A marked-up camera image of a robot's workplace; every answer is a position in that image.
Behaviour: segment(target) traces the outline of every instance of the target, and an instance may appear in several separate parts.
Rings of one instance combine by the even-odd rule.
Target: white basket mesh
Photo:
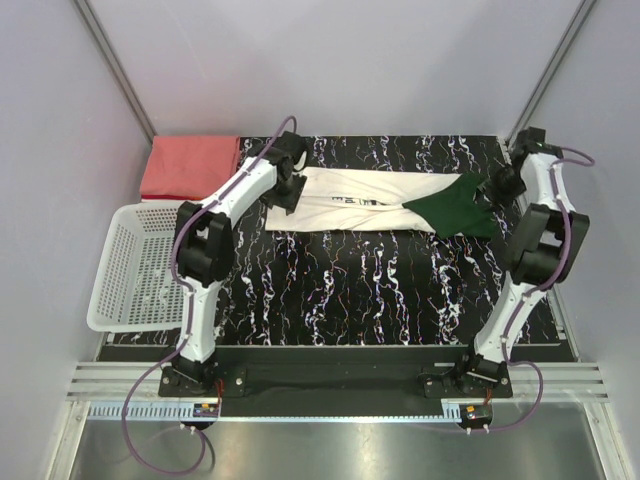
[[[89,303],[87,323],[93,330],[142,332],[181,325],[183,294],[169,271],[181,203],[140,203],[115,213]]]

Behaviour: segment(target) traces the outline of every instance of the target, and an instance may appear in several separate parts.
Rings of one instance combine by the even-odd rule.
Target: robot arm
[[[209,206],[208,212],[201,214],[186,232],[177,254],[178,273],[188,284],[183,287],[185,296],[179,341],[180,344],[186,341],[186,345],[176,357],[173,368],[183,376],[202,383],[204,364],[215,351],[212,332],[216,304],[222,282],[235,260],[232,235],[235,225],[258,199],[269,208],[276,205],[288,213],[293,212],[306,182],[306,177],[294,172],[304,168],[308,154],[301,137],[284,132],[263,158],[255,156],[257,150],[250,152],[238,172],[213,195],[180,206],[176,238],[203,206]],[[192,321],[189,322],[191,301]]]
[[[513,149],[513,165],[499,172],[485,189],[485,194],[499,203],[510,203],[516,195],[524,194],[529,206],[507,246],[502,294],[456,365],[456,386],[470,396],[496,388],[507,378],[511,350],[529,314],[552,286],[548,280],[560,266],[566,240],[558,202],[568,212],[571,240],[567,260],[554,283],[569,274],[589,228],[589,217],[575,212],[567,197],[562,164],[554,165],[560,158],[561,149],[544,143],[543,130],[523,130]]]

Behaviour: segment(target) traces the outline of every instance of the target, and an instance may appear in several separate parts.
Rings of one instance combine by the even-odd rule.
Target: folded cloth
[[[238,168],[240,137],[155,137],[140,184],[143,200],[201,200]]]
[[[304,175],[307,176],[307,183],[295,212],[287,215],[286,211],[279,207],[269,210],[265,224],[266,230],[295,232],[422,230],[435,232],[437,227],[429,223],[428,216],[418,214],[403,204],[411,200],[436,195],[438,192],[451,188],[464,177],[459,174],[380,172],[315,167],[306,168]],[[452,204],[440,202],[435,207],[442,210],[443,216],[446,216],[447,212],[453,213],[455,211],[458,200],[466,202],[466,198],[463,196],[460,196],[458,200],[451,199],[451,196],[445,198],[450,200]],[[464,225],[469,224],[469,221],[470,219],[465,217]],[[476,225],[476,229],[479,229],[480,226],[481,224]]]

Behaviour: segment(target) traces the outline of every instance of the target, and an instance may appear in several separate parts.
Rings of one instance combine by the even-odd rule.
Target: green cloth
[[[485,178],[478,173],[463,173],[444,190],[403,203],[433,227],[439,237],[462,233],[470,237],[491,238],[497,232],[493,213],[474,201],[476,189]]]

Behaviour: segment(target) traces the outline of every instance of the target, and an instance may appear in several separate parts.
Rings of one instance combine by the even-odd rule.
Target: white wall
[[[0,15],[0,464],[42,478],[109,220],[148,150],[69,0]]]
[[[552,143],[599,161],[568,166],[572,203],[591,217],[561,287],[580,352],[604,372],[640,473],[640,3],[599,2],[531,121]]]
[[[91,0],[161,134],[507,134],[579,0]]]

